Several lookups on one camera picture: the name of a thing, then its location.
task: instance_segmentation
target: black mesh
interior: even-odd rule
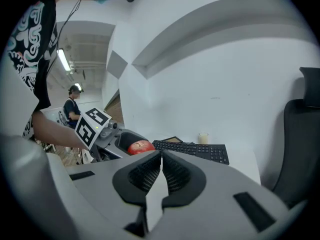
[[[161,156],[157,155],[139,164],[128,174],[131,184],[148,193],[160,173]]]
[[[179,191],[190,181],[190,171],[169,156],[163,156],[162,161],[169,194]]]

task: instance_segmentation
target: chair backrest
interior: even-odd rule
[[[273,192],[289,207],[307,199],[319,163],[320,108],[291,100],[284,109],[284,156]]]

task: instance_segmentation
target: fluorescent light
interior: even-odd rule
[[[77,87],[79,88],[79,91],[80,91],[80,92],[82,91],[82,88],[81,88],[81,86],[80,86],[80,84],[79,84],[79,83],[75,83],[74,85],[75,85],[75,86],[77,86]]]
[[[67,62],[64,50],[63,49],[59,49],[58,50],[58,55],[59,55],[59,58],[60,58],[60,61],[61,61],[62,65],[64,67],[64,70],[65,71],[70,71],[70,67],[69,67],[69,64]]]

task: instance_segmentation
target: red object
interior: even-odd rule
[[[137,154],[147,152],[147,151],[152,151],[152,150],[156,150],[156,149],[154,145],[152,145],[152,143],[147,140],[139,140],[131,144],[130,147],[128,148],[128,152],[131,155],[137,155]]]

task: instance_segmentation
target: person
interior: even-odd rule
[[[80,118],[80,110],[75,99],[80,97],[80,91],[78,86],[72,85],[69,89],[69,98],[66,100],[63,106],[63,111],[66,118],[69,120],[69,127],[75,129]]]
[[[41,112],[51,105],[47,76],[52,59],[57,54],[56,3],[58,1],[38,0],[30,6],[7,42],[6,52],[13,66],[39,100],[21,134],[31,140],[36,138],[53,145],[86,149],[72,128],[47,119]]]

